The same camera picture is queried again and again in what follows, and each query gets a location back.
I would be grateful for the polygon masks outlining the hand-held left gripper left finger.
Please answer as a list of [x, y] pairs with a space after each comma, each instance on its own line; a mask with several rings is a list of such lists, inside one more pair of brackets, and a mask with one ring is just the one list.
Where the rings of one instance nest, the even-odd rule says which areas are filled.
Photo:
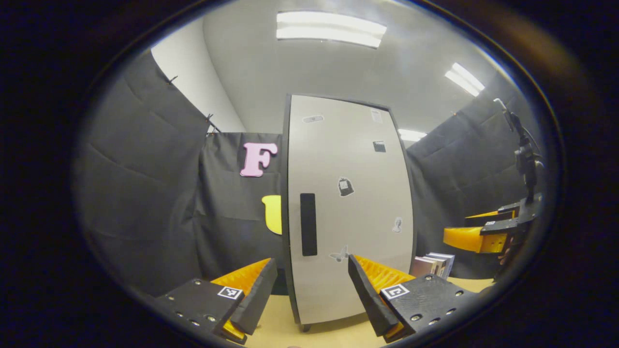
[[276, 278], [276, 260], [267, 258], [213, 280], [190, 279], [155, 300], [184, 326], [243, 345], [259, 324]]

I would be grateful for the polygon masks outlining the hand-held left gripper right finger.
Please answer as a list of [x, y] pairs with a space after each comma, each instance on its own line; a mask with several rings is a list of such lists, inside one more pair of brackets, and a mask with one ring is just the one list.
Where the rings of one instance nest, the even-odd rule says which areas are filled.
[[358, 255], [348, 257], [348, 274], [375, 334], [388, 344], [453, 324], [480, 297], [438, 275], [415, 277]]

